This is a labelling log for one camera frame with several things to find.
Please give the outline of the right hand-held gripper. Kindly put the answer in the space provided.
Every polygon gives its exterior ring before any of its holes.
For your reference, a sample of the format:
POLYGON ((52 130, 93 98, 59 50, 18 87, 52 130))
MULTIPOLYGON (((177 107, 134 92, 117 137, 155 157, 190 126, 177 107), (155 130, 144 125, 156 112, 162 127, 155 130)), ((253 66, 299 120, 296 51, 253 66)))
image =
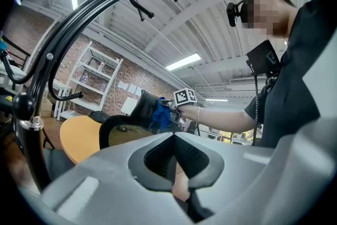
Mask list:
POLYGON ((169 107, 171 122, 174 124, 182 124, 180 113, 177 108, 181 105, 194 105, 197 103, 195 92, 192 89, 184 88, 173 93, 174 99, 159 98, 158 103, 162 106, 169 107))

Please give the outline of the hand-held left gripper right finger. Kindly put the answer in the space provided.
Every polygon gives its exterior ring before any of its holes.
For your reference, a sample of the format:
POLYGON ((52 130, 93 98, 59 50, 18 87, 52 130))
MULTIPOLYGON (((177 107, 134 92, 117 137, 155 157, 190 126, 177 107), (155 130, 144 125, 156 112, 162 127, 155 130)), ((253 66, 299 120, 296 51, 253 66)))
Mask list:
POLYGON ((335 195, 336 118, 320 118, 275 149, 227 145, 177 133, 187 146, 221 156, 220 175, 191 192, 193 216, 179 210, 175 224, 315 224, 333 214, 323 206, 335 195))

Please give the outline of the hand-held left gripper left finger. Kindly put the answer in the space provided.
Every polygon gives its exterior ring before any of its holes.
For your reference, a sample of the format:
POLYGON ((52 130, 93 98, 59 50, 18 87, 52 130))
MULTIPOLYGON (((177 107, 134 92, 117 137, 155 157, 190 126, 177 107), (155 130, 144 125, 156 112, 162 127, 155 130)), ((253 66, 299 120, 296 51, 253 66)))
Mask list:
POLYGON ((168 133, 103 149, 53 181, 41 195, 20 188, 44 224, 193 224, 173 195, 131 175, 132 153, 168 133))

